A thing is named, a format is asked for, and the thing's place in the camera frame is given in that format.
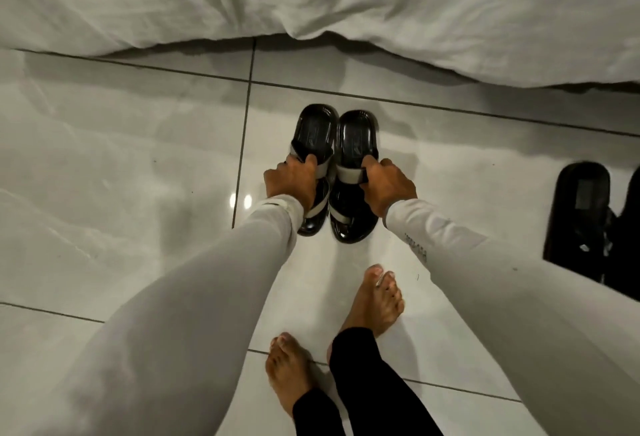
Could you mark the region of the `person's foot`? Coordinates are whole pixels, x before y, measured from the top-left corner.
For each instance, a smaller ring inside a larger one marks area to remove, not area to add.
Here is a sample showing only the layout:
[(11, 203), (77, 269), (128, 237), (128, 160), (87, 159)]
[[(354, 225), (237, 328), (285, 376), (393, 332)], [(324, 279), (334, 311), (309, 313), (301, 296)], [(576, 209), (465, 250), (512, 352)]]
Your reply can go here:
[(265, 368), (271, 388), (291, 418), (295, 403), (309, 391), (319, 388), (308, 351), (288, 332), (272, 339)]
[(364, 272), (362, 284), (338, 334), (352, 328), (363, 328), (372, 332), (376, 342), (396, 323), (404, 308), (403, 294), (397, 286), (395, 273), (374, 264)]

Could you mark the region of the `white bed sheet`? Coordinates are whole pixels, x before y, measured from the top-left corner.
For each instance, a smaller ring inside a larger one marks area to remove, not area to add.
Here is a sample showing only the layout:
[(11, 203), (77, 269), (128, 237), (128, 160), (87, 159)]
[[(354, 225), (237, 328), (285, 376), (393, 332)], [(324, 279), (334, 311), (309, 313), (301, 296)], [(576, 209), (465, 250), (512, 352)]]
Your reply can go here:
[(0, 45), (103, 55), (325, 32), (492, 84), (640, 82), (640, 0), (0, 0)]

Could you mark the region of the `black sandal with grey straps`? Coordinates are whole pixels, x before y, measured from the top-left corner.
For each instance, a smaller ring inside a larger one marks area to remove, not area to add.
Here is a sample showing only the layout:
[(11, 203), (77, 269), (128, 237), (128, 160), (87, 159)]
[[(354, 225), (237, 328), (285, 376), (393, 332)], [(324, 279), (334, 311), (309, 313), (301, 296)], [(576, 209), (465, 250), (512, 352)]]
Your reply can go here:
[(289, 153), (301, 162), (308, 155), (314, 155), (317, 159), (316, 197), (298, 230), (301, 236), (311, 237), (317, 234), (328, 215), (338, 118), (332, 107), (320, 103), (306, 106), (298, 118)]
[(374, 115), (367, 110), (342, 114), (335, 149), (335, 176), (328, 213), (334, 237), (341, 243), (354, 244), (368, 237), (378, 222), (362, 188), (368, 182), (364, 158), (379, 158)]

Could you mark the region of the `person's right forearm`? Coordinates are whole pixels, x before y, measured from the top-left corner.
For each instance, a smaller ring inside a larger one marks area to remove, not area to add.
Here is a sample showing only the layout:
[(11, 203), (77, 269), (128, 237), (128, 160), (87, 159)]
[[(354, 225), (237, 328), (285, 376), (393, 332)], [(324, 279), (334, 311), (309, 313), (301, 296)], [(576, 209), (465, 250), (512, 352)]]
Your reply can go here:
[(640, 436), (640, 302), (454, 223), (428, 202), (383, 218), (548, 436)]

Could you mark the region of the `person's right hand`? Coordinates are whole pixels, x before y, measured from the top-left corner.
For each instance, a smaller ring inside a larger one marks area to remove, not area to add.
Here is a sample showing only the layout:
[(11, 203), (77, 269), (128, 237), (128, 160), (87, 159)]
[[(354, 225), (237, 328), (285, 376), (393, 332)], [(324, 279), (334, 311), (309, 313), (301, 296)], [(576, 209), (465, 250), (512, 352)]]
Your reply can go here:
[(365, 202), (379, 218), (385, 218), (393, 204), (418, 198), (414, 183), (397, 166), (392, 181), (383, 184), (368, 184), (366, 181), (360, 184), (360, 188), (364, 191)]

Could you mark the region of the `person's leg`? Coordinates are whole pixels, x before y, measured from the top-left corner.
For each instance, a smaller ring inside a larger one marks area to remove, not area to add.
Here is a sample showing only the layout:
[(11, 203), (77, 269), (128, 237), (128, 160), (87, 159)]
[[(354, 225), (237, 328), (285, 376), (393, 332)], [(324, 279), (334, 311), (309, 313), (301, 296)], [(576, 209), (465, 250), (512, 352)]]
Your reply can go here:
[(443, 436), (420, 398), (381, 358), (371, 329), (347, 328), (331, 349), (329, 367), (354, 436)]
[(292, 420), (296, 436), (346, 436), (338, 407), (318, 387), (295, 402)]

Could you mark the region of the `person's right foot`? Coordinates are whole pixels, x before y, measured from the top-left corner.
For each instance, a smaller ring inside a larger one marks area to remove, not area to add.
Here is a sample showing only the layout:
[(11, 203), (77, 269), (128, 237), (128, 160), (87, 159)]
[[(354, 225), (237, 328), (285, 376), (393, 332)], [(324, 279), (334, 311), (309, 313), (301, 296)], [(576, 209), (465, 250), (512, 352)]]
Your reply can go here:
[(404, 308), (403, 294), (397, 286), (395, 273), (374, 264), (364, 272), (362, 284), (338, 334), (352, 328), (363, 328), (372, 332), (376, 342), (396, 323)]

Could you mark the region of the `plain black sandal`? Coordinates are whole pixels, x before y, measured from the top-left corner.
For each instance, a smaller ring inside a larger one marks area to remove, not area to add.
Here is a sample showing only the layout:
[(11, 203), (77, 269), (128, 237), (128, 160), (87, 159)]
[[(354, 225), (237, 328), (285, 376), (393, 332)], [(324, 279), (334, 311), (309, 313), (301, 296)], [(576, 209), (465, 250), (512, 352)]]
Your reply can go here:
[(611, 177), (604, 165), (576, 162), (558, 175), (543, 246), (543, 259), (602, 283), (614, 219)]
[(640, 302), (640, 165), (630, 178), (625, 204), (611, 224), (609, 240), (604, 284)]

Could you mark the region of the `person's right leg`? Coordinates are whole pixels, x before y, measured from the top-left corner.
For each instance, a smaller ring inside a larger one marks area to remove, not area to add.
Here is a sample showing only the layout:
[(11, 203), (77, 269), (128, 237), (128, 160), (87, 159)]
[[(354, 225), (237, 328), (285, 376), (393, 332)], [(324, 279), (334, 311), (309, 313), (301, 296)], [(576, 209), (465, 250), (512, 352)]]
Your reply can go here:
[(420, 398), (381, 358), (371, 329), (347, 328), (331, 349), (329, 367), (354, 436), (443, 436)]

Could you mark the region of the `person's left forearm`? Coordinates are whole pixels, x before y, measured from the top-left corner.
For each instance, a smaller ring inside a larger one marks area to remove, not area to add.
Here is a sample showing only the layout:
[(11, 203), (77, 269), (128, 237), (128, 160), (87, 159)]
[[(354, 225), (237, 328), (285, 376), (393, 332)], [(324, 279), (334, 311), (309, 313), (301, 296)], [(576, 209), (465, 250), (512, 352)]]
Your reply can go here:
[(303, 208), (259, 203), (100, 327), (22, 436), (214, 436)]

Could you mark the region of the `person's left foot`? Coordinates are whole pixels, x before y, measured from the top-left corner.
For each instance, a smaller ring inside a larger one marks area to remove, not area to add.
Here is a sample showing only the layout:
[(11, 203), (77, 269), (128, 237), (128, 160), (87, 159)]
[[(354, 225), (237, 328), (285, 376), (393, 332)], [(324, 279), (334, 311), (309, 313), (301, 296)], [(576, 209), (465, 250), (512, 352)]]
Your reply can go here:
[(271, 388), (291, 418), (295, 403), (309, 391), (319, 388), (308, 351), (288, 332), (272, 339), (265, 368)]

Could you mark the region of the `person's left hand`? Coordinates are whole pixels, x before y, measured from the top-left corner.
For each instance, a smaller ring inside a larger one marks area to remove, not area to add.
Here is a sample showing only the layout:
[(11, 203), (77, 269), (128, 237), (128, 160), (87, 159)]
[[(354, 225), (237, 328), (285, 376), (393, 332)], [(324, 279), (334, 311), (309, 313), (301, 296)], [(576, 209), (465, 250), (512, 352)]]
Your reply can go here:
[(291, 196), (296, 199), (307, 214), (316, 198), (316, 177), (294, 177), (285, 172), (285, 162), (279, 163), (275, 169), (264, 172), (266, 197)]

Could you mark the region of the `person's left leg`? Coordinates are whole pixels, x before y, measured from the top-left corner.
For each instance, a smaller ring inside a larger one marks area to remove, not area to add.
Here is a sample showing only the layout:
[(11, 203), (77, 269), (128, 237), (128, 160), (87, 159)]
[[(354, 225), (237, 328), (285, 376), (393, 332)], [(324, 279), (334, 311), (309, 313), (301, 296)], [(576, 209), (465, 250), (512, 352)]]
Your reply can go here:
[(295, 402), (292, 420), (296, 436), (346, 436), (338, 407), (318, 387)]

